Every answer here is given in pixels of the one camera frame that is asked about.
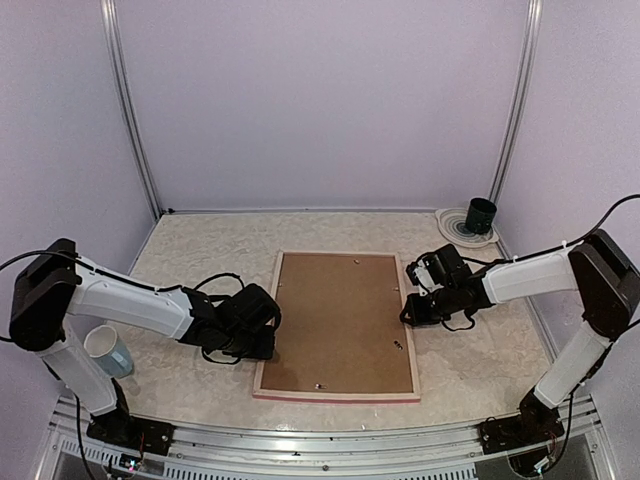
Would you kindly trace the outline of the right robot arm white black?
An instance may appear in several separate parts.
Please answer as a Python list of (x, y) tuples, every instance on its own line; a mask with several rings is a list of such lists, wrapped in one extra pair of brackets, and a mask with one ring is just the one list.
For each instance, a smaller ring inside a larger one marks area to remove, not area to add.
[(523, 444), (549, 429), (558, 406), (599, 369), (631, 328), (639, 306), (639, 271), (603, 229), (519, 259), (483, 263), (478, 270), (447, 244), (410, 263), (406, 274), (418, 289), (400, 313), (401, 322), (411, 327), (447, 326), (457, 313), (474, 325), (478, 311), (512, 300), (579, 294), (579, 329), (523, 398), (511, 423), (512, 436)]

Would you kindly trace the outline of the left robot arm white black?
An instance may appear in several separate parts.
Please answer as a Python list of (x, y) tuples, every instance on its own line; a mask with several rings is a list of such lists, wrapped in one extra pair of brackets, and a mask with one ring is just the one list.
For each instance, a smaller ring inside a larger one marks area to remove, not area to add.
[(67, 317), (102, 318), (148, 330), (205, 355), (218, 351), (233, 362), (273, 356), (281, 310), (255, 283), (234, 295), (141, 283), (80, 256), (75, 242), (66, 238), (25, 256), (31, 262), (14, 283), (9, 339), (36, 353), (91, 416), (100, 417), (102, 430), (118, 444), (133, 443), (139, 421), (126, 412), (117, 382), (65, 327)]

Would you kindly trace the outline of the white round coaster plate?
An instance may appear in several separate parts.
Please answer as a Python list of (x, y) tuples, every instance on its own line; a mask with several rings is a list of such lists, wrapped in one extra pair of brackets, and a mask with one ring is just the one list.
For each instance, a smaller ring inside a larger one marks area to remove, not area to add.
[(476, 234), (465, 225), (467, 211), (462, 208), (439, 209), (435, 212), (440, 234), (456, 246), (467, 249), (481, 249), (497, 244), (500, 237), (491, 227), (488, 233)]

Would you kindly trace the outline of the dark green cup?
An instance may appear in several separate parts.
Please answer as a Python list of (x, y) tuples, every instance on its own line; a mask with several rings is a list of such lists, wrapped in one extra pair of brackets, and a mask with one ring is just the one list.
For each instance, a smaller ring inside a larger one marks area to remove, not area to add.
[(476, 197), (470, 200), (465, 228), (476, 235), (485, 235), (491, 228), (497, 214), (497, 206), (486, 198)]

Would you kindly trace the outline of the light blue mug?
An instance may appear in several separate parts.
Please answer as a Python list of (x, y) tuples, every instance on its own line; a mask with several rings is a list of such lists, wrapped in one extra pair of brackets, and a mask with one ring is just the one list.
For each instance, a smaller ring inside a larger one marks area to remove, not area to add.
[(84, 348), (90, 358), (110, 377), (124, 378), (134, 371), (131, 354), (115, 328), (100, 325), (85, 337)]

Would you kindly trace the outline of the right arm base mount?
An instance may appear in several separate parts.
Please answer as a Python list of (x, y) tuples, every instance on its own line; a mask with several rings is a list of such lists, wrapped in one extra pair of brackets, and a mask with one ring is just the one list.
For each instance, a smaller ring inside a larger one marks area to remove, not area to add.
[(484, 454), (518, 449), (562, 437), (565, 429), (558, 407), (549, 408), (531, 389), (521, 400), (517, 414), (489, 419), (477, 425)]

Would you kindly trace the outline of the front aluminium rail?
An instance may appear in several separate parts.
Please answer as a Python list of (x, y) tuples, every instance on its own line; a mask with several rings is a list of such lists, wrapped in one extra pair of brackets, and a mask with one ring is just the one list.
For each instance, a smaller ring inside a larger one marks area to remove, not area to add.
[[(141, 472), (116, 470), (125, 452), (83, 438), (96, 479), (466, 479), (513, 478), (529, 449), (484, 454), (477, 424), (515, 413), (523, 392), (457, 389), (417, 404), (331, 405), (254, 399), (249, 389), (133, 396), (132, 413), (175, 425), (167, 456), (145, 453)], [(566, 453), (544, 479), (623, 479), (599, 411), (576, 395)], [(75, 402), (54, 407), (27, 479), (89, 479), (76, 438)]]

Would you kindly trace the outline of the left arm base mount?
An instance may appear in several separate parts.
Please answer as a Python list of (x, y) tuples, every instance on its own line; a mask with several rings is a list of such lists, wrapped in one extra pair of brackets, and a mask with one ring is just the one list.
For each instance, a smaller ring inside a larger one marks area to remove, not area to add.
[(167, 456), (175, 426), (168, 422), (136, 417), (130, 414), (125, 394), (115, 379), (115, 409), (102, 415), (91, 415), (87, 428), (89, 438), (146, 453)]

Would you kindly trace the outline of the right aluminium post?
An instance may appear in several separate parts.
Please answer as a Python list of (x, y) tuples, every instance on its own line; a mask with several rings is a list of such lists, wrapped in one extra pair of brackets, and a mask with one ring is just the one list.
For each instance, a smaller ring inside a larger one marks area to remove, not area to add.
[(544, 2), (530, 0), (524, 28), (523, 44), (516, 74), (514, 93), (507, 117), (506, 131), (501, 143), (498, 164), (489, 192), (489, 200), (499, 203), (506, 185), (508, 170), (511, 165), (517, 136), (524, 115), (528, 90), (534, 68), (537, 43)]

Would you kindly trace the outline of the aluminium post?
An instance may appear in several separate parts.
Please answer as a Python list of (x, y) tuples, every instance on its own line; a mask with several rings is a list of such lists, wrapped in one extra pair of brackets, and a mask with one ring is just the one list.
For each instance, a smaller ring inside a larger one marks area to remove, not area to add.
[(508, 170), (511, 165), (517, 136), (524, 115), (528, 90), (534, 68), (537, 43), (544, 2), (530, 0), (524, 28), (523, 44), (516, 74), (514, 93), (507, 117), (506, 131), (501, 143), (498, 164), (489, 192), (489, 200), (499, 203), (506, 185)]
[(164, 210), (143, 145), (129, 85), (123, 43), (119, 30), (117, 3), (114, 0), (101, 0), (100, 10), (116, 95), (126, 134), (133, 153), (136, 170), (142, 183), (144, 197), (154, 220), (158, 221), (162, 217)]

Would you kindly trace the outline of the left aluminium post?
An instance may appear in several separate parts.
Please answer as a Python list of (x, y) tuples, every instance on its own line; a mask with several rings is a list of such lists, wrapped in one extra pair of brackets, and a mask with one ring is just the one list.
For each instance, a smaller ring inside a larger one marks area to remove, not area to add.
[(158, 221), (162, 217), (164, 210), (143, 145), (129, 85), (123, 43), (119, 30), (117, 3), (114, 0), (101, 0), (100, 10), (116, 95), (126, 134), (133, 153), (136, 170), (142, 183), (144, 197), (154, 220)]

